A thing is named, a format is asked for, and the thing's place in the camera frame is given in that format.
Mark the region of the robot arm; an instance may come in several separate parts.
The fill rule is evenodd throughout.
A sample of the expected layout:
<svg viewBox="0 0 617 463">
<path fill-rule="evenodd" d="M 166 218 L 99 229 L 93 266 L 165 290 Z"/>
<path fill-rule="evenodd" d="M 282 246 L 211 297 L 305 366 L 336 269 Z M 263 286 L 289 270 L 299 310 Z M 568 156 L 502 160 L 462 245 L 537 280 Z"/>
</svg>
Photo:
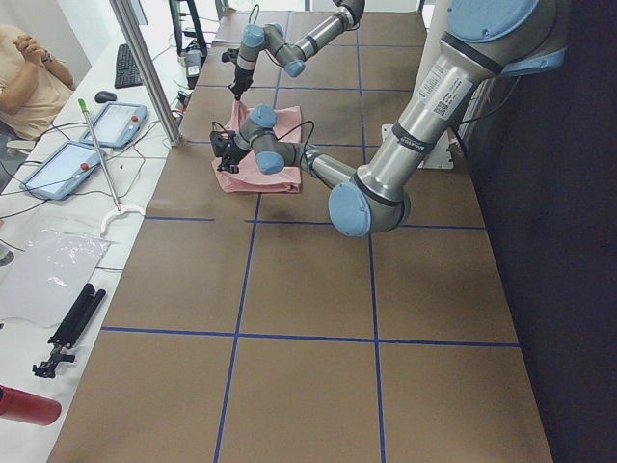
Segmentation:
<svg viewBox="0 0 617 463">
<path fill-rule="evenodd" d="M 307 61 L 341 34 L 357 28 L 361 22 L 364 0 L 335 1 L 337 10 L 294 43 L 289 43 L 278 23 L 264 26 L 250 23 L 242 34 L 238 48 L 229 48 L 222 56 L 224 63 L 234 64 L 234 78 L 228 86 L 236 101 L 254 83 L 258 57 L 270 54 L 276 65 L 290 77 L 299 76 Z"/>
<path fill-rule="evenodd" d="M 211 132 L 219 167 L 237 173 L 248 155 L 265 175 L 299 167 L 330 188 L 329 215 L 339 232 L 393 230 L 412 208 L 407 181 L 447 129 L 460 123 L 483 81 L 562 65 L 570 12 L 567 1 L 452 1 L 438 58 L 368 164 L 352 168 L 311 145 L 282 141 L 274 130 L 276 113 L 259 105 L 237 129 Z"/>
</svg>

